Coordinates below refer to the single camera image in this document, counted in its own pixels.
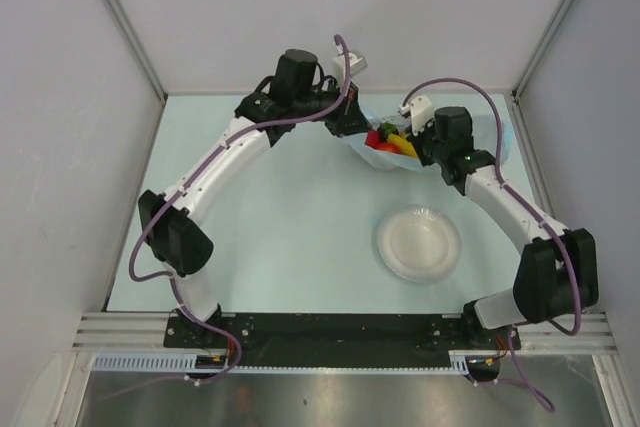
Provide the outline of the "red fake apple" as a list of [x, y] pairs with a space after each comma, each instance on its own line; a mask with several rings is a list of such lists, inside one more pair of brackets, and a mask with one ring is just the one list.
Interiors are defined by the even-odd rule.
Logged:
[[380, 133], [378, 131], [369, 131], [365, 139], [365, 145], [367, 147], [377, 149], [382, 143]]

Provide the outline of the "yellow fake banana bunch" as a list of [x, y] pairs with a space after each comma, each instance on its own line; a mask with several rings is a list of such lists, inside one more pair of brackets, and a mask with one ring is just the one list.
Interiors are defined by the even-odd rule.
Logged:
[[394, 145], [402, 155], [405, 155], [411, 158], [418, 158], [416, 150], [407, 139], [397, 134], [389, 134], [387, 136], [387, 142]]

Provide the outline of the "light blue plastic bag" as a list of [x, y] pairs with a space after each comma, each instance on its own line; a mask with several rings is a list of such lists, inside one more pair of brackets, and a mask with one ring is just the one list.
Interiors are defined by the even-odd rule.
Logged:
[[461, 106], [439, 106], [426, 95], [401, 104], [394, 114], [363, 108], [344, 142], [369, 166], [381, 171], [426, 173], [455, 157], [487, 155], [505, 163], [513, 129], [496, 112], [477, 114]]

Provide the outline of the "green fake fruit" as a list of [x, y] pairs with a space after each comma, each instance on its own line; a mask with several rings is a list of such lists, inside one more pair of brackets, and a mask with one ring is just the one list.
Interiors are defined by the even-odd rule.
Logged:
[[385, 140], [389, 135], [398, 134], [397, 127], [393, 123], [389, 123], [389, 122], [381, 123], [377, 131], [382, 140]]

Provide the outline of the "orange fake tomato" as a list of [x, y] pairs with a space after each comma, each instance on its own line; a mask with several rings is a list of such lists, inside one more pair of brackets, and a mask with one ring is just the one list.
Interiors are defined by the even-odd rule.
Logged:
[[394, 144], [389, 142], [381, 142], [375, 146], [375, 149], [382, 152], [401, 155], [402, 151]]

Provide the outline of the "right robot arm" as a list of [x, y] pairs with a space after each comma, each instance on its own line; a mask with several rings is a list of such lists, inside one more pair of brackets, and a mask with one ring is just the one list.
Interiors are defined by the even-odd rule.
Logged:
[[402, 106], [407, 139], [419, 161], [437, 165], [443, 181], [479, 206], [520, 255], [511, 288], [467, 303], [463, 340], [484, 348], [499, 328], [548, 322], [570, 314], [579, 333], [582, 311], [599, 298], [596, 246], [585, 229], [571, 230], [522, 196], [501, 174], [498, 158], [474, 145], [473, 121], [464, 107]]

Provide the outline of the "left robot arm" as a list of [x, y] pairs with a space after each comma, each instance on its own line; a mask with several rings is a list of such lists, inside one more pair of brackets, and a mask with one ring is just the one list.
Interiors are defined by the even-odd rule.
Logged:
[[314, 54], [286, 50], [275, 73], [241, 100], [200, 161], [163, 192], [147, 190], [138, 200], [142, 234], [134, 248], [149, 246], [162, 263], [158, 274], [169, 279], [178, 309], [189, 318], [185, 332], [199, 346], [214, 344], [221, 334], [215, 317], [220, 306], [206, 272], [214, 244], [201, 227], [216, 199], [298, 124], [321, 122], [338, 138], [370, 127], [353, 82], [367, 66], [364, 56], [340, 51], [334, 64], [337, 73], [327, 75]]

